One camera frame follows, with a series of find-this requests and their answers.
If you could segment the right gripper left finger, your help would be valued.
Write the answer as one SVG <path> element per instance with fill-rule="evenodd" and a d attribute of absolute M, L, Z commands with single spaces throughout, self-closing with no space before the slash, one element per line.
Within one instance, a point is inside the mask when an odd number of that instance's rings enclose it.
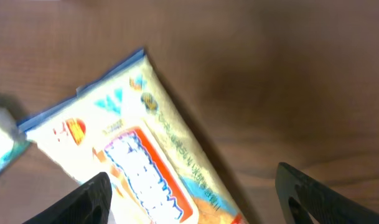
<path fill-rule="evenodd" d="M 111 198 L 110 178 L 100 172 L 24 224 L 107 224 Z"/>

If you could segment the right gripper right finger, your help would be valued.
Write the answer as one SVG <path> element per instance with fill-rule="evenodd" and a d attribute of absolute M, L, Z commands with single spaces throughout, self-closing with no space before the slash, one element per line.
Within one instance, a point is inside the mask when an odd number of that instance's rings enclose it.
<path fill-rule="evenodd" d="M 286 223 L 379 223 L 379 214 L 338 194 L 285 162 L 276 171 L 276 192 Z"/>

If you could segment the yellow snack chip bag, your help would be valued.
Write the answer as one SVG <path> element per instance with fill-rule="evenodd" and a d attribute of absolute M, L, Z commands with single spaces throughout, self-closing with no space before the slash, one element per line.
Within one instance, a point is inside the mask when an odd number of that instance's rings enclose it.
<path fill-rule="evenodd" d="M 117 223 L 246 222 L 144 49 L 18 127 L 78 182 L 107 173 Z"/>

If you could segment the teal tissue pack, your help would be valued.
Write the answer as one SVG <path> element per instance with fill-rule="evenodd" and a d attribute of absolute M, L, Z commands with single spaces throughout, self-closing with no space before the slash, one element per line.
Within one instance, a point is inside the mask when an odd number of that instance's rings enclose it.
<path fill-rule="evenodd" d="M 0 173 L 28 147 L 29 141 L 18 130 L 15 119 L 0 107 Z"/>

